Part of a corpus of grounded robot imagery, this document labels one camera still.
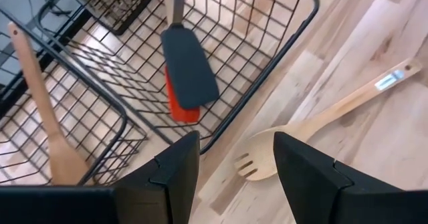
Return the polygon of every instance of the spoon head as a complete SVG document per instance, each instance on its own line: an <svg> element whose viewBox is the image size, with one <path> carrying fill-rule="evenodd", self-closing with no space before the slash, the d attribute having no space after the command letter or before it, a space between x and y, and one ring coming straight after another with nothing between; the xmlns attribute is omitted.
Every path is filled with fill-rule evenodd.
<svg viewBox="0 0 428 224"><path fill-rule="evenodd" d="M249 181L258 181L277 173L274 158L274 134L277 131L263 131L244 140L235 153L234 165L238 175Z"/></svg>

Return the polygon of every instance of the wooden floor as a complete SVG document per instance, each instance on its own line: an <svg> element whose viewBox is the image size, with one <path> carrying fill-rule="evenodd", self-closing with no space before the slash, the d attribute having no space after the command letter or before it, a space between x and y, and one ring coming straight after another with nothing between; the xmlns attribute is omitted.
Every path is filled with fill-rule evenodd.
<svg viewBox="0 0 428 224"><path fill-rule="evenodd" d="M235 174L239 139L316 114L409 57L428 68L428 0L320 0L298 43L201 157L191 223L294 223L278 176ZM322 129L309 145L402 189L428 188L428 70Z"/></svg>

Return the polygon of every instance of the wire grid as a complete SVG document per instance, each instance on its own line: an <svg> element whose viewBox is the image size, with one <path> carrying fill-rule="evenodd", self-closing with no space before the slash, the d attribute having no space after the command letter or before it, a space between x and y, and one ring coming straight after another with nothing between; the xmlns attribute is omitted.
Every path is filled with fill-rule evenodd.
<svg viewBox="0 0 428 224"><path fill-rule="evenodd" d="M85 5L115 34L121 35L150 0L84 0Z"/></svg>
<svg viewBox="0 0 428 224"><path fill-rule="evenodd" d="M9 57L18 61L14 52ZM88 166L102 158L95 168L94 181L104 185L116 181L130 157L138 152L146 133L56 61L45 69L43 76L69 144L86 159ZM111 143L117 136L118 141ZM50 183L46 137L35 102L26 91L0 119L0 185Z"/></svg>
<svg viewBox="0 0 428 224"><path fill-rule="evenodd" d="M89 21L78 34L81 37L70 39L65 52L168 143L198 130L204 144L212 145L215 139L211 137L218 136L224 130L221 125L234 118L234 108L272 65L280 47L290 39L295 41L302 22L315 15L317 2L310 0L309 10L292 24L299 2L186 0L183 25L201 42L221 93L217 101L201 107L201 117L193 124L170 117L160 39L167 27L163 0L152 0L121 36L97 24L96 19Z"/></svg>

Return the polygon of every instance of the black object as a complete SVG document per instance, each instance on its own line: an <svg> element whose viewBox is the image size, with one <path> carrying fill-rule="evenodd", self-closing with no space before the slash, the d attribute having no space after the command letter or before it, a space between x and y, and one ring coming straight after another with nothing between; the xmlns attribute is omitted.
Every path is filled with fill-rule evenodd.
<svg viewBox="0 0 428 224"><path fill-rule="evenodd" d="M160 35L169 77L181 108L191 109L220 97L215 75L199 40L181 24Z"/></svg>
<svg viewBox="0 0 428 224"><path fill-rule="evenodd" d="M428 191L403 191L283 132L274 154L297 224L428 223Z"/></svg>
<svg viewBox="0 0 428 224"><path fill-rule="evenodd" d="M190 132L111 187L0 187L2 224L185 224L199 164Z"/></svg>
<svg viewBox="0 0 428 224"><path fill-rule="evenodd" d="M296 42L318 12L320 3L304 1L313 10L300 24L294 19L300 0L286 4L282 0L266 0L268 6L258 5L258 0L186 1L183 25L196 34L203 46L220 92L216 101L202 109L198 123L175 122L169 112L161 47L161 33L167 27L163 0L152 0L121 37L89 21L79 33L88 42L72 39L63 44L62 53L85 68L93 80L101 83L166 143L172 144L186 133L200 130L206 143L201 147L203 154ZM236 6L241 5L247 9L245 13L237 11ZM49 11L48 6L43 6L43 10ZM274 11L290 17L278 19ZM43 22L39 21L38 27L51 39L59 39L45 30Z"/></svg>
<svg viewBox="0 0 428 224"><path fill-rule="evenodd" d="M0 17L15 22L30 37L33 47L41 49L37 57L64 135L82 157L92 163L80 184L91 178L102 185L117 181L120 171L128 166L130 157L138 153L146 140L146 132L128 118L121 104L59 54L56 43L44 42L2 8ZM17 62L13 51L8 57ZM9 84L3 89L2 94L9 95L0 95L5 98L2 101L15 100L0 102L3 114L0 145L8 146L0 151L0 158L8 160L0 166L0 184L47 185L50 176L45 132L31 103L31 95L26 92L25 80L21 74L16 77L14 88Z"/></svg>

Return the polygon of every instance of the red spatula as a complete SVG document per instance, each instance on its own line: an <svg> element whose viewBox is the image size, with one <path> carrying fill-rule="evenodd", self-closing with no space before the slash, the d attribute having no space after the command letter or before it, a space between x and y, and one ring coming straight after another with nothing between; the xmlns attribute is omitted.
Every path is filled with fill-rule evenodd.
<svg viewBox="0 0 428 224"><path fill-rule="evenodd" d="M171 117L175 121L182 121L186 123L197 122L199 119L200 109L192 108L185 110L180 107L177 98L175 97L173 86L169 80L168 70L165 67L165 77L167 79L167 94L169 98L169 110L171 111Z"/></svg>

